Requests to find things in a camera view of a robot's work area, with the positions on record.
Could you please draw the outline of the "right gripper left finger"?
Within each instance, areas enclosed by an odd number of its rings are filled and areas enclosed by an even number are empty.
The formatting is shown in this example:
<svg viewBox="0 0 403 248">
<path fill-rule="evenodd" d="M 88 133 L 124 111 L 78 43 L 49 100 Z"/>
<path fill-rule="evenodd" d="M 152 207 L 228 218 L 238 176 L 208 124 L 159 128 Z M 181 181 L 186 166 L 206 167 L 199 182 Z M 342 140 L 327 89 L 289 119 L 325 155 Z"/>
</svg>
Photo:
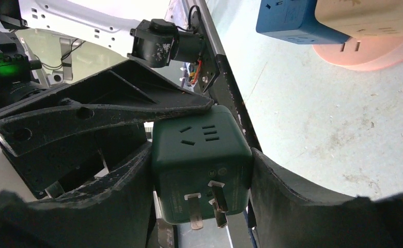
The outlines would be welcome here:
<svg viewBox="0 0 403 248">
<path fill-rule="evenodd" d="M 0 192 L 0 247 L 145 247 L 155 226 L 146 142 L 102 178 L 56 199 Z"/>
</svg>

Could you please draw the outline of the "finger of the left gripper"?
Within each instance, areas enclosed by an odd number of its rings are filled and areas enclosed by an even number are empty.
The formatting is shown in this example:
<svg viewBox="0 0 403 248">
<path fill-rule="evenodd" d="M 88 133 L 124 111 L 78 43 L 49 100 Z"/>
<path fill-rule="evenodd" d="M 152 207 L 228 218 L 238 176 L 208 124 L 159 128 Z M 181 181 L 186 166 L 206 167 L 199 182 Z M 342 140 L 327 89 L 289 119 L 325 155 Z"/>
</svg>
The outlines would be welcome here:
<svg viewBox="0 0 403 248">
<path fill-rule="evenodd" d="M 5 151 L 25 185 L 37 199 L 46 196 L 46 188 L 58 181 L 71 191 L 107 167 L 120 162 L 147 140 L 144 124 L 120 126 L 60 139 L 22 156 Z"/>
<path fill-rule="evenodd" d="M 0 109 L 0 146 L 15 157 L 73 135 L 208 111 L 213 100 L 127 60 Z"/>
</svg>

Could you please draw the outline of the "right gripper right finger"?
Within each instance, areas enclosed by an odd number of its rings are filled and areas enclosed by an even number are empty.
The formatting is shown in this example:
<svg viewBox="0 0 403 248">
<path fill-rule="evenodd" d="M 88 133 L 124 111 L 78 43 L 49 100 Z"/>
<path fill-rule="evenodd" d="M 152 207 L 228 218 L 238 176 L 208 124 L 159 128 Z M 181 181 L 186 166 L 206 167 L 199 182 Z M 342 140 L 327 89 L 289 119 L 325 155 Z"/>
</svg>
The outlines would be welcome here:
<svg viewBox="0 0 403 248">
<path fill-rule="evenodd" d="M 252 152 L 260 247 L 403 247 L 403 193 L 379 200 L 352 197 Z"/>
</svg>

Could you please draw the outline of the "green cube plug adapter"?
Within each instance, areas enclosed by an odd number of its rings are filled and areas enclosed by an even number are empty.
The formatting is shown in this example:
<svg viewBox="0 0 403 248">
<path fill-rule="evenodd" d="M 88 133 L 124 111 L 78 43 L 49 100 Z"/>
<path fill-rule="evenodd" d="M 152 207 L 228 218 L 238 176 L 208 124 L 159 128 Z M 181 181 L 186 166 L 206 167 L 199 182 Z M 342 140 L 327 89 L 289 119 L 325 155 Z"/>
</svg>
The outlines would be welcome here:
<svg viewBox="0 0 403 248">
<path fill-rule="evenodd" d="M 253 156 L 230 110 L 161 120 L 152 134 L 152 175 L 163 219 L 199 230 L 247 207 Z"/>
</svg>

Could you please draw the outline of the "pink round power socket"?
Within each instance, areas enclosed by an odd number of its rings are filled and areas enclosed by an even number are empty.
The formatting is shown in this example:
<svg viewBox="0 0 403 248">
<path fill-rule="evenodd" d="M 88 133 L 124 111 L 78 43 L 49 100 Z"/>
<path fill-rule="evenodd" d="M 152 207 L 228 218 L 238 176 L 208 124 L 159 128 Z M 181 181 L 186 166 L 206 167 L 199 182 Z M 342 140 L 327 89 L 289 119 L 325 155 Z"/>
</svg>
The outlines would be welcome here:
<svg viewBox="0 0 403 248">
<path fill-rule="evenodd" d="M 375 71 L 403 62 L 403 37 L 350 38 L 343 44 L 315 44 L 329 64 L 354 71 Z"/>
</svg>

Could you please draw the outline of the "blue cube plug adapter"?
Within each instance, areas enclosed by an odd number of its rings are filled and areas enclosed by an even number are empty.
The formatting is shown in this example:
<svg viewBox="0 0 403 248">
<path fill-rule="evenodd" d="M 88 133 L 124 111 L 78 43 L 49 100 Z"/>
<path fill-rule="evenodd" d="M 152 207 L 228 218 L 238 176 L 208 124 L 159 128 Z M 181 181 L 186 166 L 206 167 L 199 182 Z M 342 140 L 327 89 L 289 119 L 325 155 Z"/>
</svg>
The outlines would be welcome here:
<svg viewBox="0 0 403 248">
<path fill-rule="evenodd" d="M 350 36 L 315 17 L 316 0 L 262 0 L 256 32 L 294 44 L 342 44 Z"/>
</svg>

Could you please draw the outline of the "yellow cube plug adapter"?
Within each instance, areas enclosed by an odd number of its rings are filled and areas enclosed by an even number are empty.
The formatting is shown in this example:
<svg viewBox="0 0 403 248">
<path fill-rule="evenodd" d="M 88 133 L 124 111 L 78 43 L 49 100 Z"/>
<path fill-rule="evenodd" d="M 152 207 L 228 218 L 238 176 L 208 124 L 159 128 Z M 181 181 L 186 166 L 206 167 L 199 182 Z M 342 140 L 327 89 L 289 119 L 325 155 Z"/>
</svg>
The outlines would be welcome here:
<svg viewBox="0 0 403 248">
<path fill-rule="evenodd" d="M 403 36 L 403 0 L 320 0 L 315 17 L 355 38 Z"/>
</svg>

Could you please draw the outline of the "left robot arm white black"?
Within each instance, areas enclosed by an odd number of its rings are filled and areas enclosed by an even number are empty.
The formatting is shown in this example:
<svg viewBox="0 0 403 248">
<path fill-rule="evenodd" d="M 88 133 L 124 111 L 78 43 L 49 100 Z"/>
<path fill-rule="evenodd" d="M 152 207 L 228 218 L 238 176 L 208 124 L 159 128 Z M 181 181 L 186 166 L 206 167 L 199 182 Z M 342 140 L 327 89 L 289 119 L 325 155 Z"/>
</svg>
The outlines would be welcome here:
<svg viewBox="0 0 403 248">
<path fill-rule="evenodd" d="M 48 85 L 33 75 L 42 62 L 7 30 L 15 22 L 128 56 L 137 53 L 135 33 L 143 24 L 71 1 L 0 1 L 0 192 L 33 202 L 76 189 L 145 143 L 145 122 L 213 106 L 149 67 L 176 55 L 176 27 L 145 63 L 129 59 L 72 84 Z"/>
</svg>

